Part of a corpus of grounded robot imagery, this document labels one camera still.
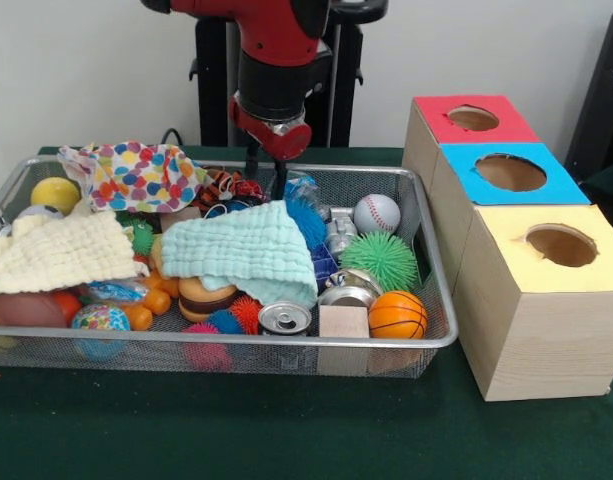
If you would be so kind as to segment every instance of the toy hamburger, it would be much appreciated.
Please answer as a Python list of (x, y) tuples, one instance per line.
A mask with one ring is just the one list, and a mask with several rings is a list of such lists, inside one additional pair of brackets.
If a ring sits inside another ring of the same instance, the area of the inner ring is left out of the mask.
[(179, 280), (179, 310), (186, 320), (193, 323), (203, 322), (216, 310), (230, 307), (238, 296), (233, 285), (209, 291), (198, 278)]

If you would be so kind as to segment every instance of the blue paper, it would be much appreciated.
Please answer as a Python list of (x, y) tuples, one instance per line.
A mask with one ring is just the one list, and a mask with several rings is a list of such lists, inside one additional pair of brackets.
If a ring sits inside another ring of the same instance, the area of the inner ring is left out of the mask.
[[(542, 143), (444, 144), (441, 149), (468, 198), (477, 205), (590, 204), (566, 169)], [(476, 163), (496, 154), (529, 160), (546, 173), (546, 183), (529, 192), (513, 192), (492, 185), (479, 173)]]

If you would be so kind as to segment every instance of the baseball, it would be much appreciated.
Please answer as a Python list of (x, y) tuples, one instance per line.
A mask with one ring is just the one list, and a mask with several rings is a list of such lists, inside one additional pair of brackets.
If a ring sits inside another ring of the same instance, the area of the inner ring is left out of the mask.
[(386, 195), (373, 193), (362, 198), (353, 213), (353, 223), (359, 233), (375, 231), (394, 232), (399, 226), (401, 214), (394, 200)]

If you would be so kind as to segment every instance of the metal basket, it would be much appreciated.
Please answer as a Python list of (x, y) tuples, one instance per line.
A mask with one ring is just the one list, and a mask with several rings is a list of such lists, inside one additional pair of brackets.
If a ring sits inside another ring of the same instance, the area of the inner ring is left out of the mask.
[[(243, 164), (235, 162), (202, 165), (243, 168)], [(316, 180), (323, 204), (352, 207), (370, 193), (385, 194), (397, 202), (402, 213), (397, 234), (414, 248), (420, 263), (422, 287), (413, 293), (428, 310), (424, 339), (189, 335), (181, 330), (190, 324), (173, 307), (156, 318), (147, 332), (0, 327), (0, 366), (330, 375), (330, 369), (326, 369), (327, 373), (318, 369), (318, 364), (326, 361), (334, 363), (334, 375), (419, 377), (437, 350), (457, 338), (455, 313), (419, 177), (400, 168), (293, 168), (308, 172)], [(54, 157), (22, 162), (0, 190), (0, 215), (8, 220), (16, 218), (28, 206), (32, 188), (51, 176), (65, 176)], [(272, 177), (273, 166), (261, 164), (260, 183), (268, 185)], [(317, 333), (317, 312), (313, 313)], [(93, 359), (86, 352), (95, 346), (120, 353), (112, 358)]]

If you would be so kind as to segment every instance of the white wall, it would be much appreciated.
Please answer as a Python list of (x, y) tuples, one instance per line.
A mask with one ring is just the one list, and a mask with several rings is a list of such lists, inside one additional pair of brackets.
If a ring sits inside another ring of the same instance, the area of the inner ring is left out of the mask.
[[(413, 95), (503, 93), (565, 155), (613, 0), (391, 0), (364, 27), (351, 142), (402, 146)], [(199, 141), (194, 21), (138, 0), (0, 2), (0, 184), (42, 145)]]

